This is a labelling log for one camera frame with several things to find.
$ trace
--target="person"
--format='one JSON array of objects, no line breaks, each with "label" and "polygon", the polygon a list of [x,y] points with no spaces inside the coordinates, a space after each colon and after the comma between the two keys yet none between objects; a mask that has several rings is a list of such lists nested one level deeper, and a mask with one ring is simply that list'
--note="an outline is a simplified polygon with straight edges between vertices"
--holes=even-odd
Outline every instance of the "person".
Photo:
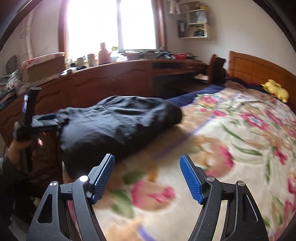
[{"label": "person", "polygon": [[31,144],[32,140],[19,142],[14,139],[6,150],[4,157],[0,158],[0,216],[2,216],[7,225],[10,224],[10,216],[15,199],[14,181],[27,178],[20,172],[20,151]]}]

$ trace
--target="box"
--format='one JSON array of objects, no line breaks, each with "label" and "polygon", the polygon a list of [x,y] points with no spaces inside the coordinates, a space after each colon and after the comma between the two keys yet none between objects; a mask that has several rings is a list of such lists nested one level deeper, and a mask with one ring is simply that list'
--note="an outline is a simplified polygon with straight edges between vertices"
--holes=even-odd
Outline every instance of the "box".
[{"label": "box", "polygon": [[65,57],[57,57],[46,62],[34,65],[30,68],[27,68],[25,72],[27,72],[27,80],[23,80],[26,82],[34,82],[46,77],[50,77],[57,73],[62,73],[66,69],[65,66]]}]

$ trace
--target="metal bolt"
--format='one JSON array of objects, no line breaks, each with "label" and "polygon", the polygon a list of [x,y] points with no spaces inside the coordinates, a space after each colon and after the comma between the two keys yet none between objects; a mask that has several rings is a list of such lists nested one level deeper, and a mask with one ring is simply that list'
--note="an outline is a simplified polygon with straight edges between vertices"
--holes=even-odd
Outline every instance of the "metal bolt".
[{"label": "metal bolt", "polygon": [[207,180],[208,180],[209,182],[213,182],[213,181],[215,181],[215,178],[212,177],[212,176],[208,176],[208,177],[207,177]]},{"label": "metal bolt", "polygon": [[246,185],[243,181],[238,181],[237,184],[241,187],[244,187]]},{"label": "metal bolt", "polygon": [[53,181],[53,182],[50,183],[50,186],[51,186],[52,188],[54,188],[56,185],[57,185],[57,181]]},{"label": "metal bolt", "polygon": [[88,179],[89,179],[88,176],[81,176],[81,177],[79,178],[79,181],[81,181],[81,182],[86,182]]}]

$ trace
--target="yellow plush toy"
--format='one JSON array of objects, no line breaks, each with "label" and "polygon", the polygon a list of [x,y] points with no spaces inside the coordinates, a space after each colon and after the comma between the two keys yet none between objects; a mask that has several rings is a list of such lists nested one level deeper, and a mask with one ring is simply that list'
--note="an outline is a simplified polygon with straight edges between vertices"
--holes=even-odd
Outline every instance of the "yellow plush toy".
[{"label": "yellow plush toy", "polygon": [[264,85],[262,85],[263,89],[270,93],[272,96],[276,97],[277,99],[283,101],[284,103],[288,102],[289,93],[281,87],[278,83],[274,80],[268,80]]}]

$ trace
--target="wooden headboard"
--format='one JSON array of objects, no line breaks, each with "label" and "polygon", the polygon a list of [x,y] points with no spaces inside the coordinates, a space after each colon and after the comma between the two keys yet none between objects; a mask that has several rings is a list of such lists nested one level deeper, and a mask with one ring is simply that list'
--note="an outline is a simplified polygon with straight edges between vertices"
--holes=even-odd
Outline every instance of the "wooden headboard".
[{"label": "wooden headboard", "polygon": [[289,104],[296,109],[296,76],[286,69],[251,55],[229,53],[229,75],[247,83],[264,84],[272,79],[289,92]]}]

